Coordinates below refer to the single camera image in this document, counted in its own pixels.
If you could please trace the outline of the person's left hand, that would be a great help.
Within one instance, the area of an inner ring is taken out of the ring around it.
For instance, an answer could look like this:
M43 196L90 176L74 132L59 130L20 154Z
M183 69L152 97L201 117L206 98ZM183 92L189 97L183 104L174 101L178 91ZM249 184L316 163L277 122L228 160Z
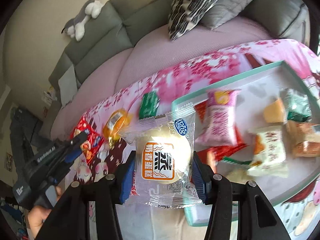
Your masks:
M37 234L44 224L44 221L47 219L51 211L51 209L46 209L42 206L37 205L34 206L28 213L28 222L32 236L34 238L36 238Z

